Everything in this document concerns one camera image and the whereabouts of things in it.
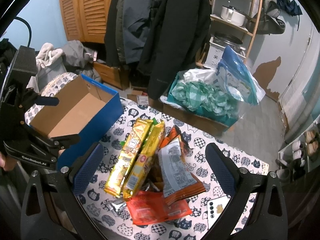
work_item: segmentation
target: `gray floor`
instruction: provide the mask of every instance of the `gray floor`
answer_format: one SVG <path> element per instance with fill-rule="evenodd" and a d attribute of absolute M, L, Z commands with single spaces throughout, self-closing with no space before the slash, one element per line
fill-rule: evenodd
<path fill-rule="evenodd" d="M 124 98 L 131 93 L 131 89 L 115 90 Z M 258 106 L 252 107 L 236 122 L 233 129 L 217 138 L 268 163 L 269 171 L 277 170 L 275 159 L 284 143 L 284 126 L 276 102 L 265 96 Z"/>

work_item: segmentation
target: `yellow snack package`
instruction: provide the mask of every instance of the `yellow snack package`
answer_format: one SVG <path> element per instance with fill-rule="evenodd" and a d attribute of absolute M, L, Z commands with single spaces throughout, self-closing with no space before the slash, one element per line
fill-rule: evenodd
<path fill-rule="evenodd" d="M 164 138 L 165 124 L 161 121 L 153 126 L 148 136 L 147 143 L 143 146 L 142 151 L 123 187 L 123 198 L 129 201 L 136 195 L 142 184 L 144 183 L 151 166 L 153 165 L 154 156 L 160 148 L 160 144 Z"/>
<path fill-rule="evenodd" d="M 120 197 L 124 182 L 134 165 L 142 142 L 146 138 L 152 123 L 152 120 L 142 120 L 137 118 L 132 127 L 132 131 L 121 150 L 119 160 L 113 167 L 105 184 L 105 192 L 115 197 Z"/>

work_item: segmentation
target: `nutrition label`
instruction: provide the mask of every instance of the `nutrition label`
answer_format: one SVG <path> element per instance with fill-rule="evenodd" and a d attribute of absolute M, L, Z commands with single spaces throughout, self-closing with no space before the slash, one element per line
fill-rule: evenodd
<path fill-rule="evenodd" d="M 180 154 L 176 154 L 177 149 L 180 149 L 178 138 L 163 147 L 158 153 L 164 179 L 164 197 L 168 197 L 178 190 L 197 183 L 180 159 L 181 150 L 179 151 Z"/>

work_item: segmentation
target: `closet door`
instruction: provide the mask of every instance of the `closet door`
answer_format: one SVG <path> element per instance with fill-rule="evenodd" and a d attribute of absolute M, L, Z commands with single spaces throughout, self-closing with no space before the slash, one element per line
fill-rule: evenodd
<path fill-rule="evenodd" d="M 60 10 L 67 40 L 84 41 L 78 0 L 60 0 Z"/>
<path fill-rule="evenodd" d="M 84 40 L 104 43 L 111 0 L 79 0 Z"/>

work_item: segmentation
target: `table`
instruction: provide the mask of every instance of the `table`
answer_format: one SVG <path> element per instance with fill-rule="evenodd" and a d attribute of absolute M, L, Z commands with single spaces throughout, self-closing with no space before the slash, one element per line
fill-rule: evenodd
<path fill-rule="evenodd" d="M 66 83 L 75 77 L 72 73 L 65 73 L 55 81 L 50 82 L 41 94 L 43 96 L 54 96 Z M 84 209 L 95 223 L 131 240 L 167 240 L 171 238 L 175 240 L 200 240 L 208 230 L 206 207 L 208 200 L 225 196 L 205 159 L 205 147 L 211 142 L 216 143 L 224 155 L 230 157 L 238 167 L 244 166 L 251 173 L 255 174 L 266 175 L 268 173 L 269 165 L 254 156 L 230 147 L 210 134 L 161 113 L 154 108 L 137 105 L 126 98 L 120 99 L 124 114 L 101 139 L 100 143 L 104 147 L 103 160 L 92 177 L 86 192 L 78 197 Z M 26 122 L 29 123 L 40 109 L 40 106 L 34 105 L 26 112 Z M 183 138 L 192 149 L 186 157 L 188 169 L 204 183 L 206 192 L 189 199 L 189 207 L 193 213 L 176 221 L 179 228 L 175 227 L 171 221 L 154 225 L 136 226 L 132 224 L 127 208 L 116 217 L 106 205 L 108 201 L 114 200 L 115 197 L 104 191 L 105 182 L 109 177 L 111 168 L 118 160 L 122 148 L 120 142 L 125 140 L 138 117 L 142 119 L 152 119 L 155 117 L 158 120 L 164 120 L 166 134 L 168 134 L 173 125 L 177 125 L 182 132 Z M 243 214 L 233 231 L 234 233 L 243 228 L 250 209 L 253 206 L 254 199 L 255 194 L 251 194 Z"/>

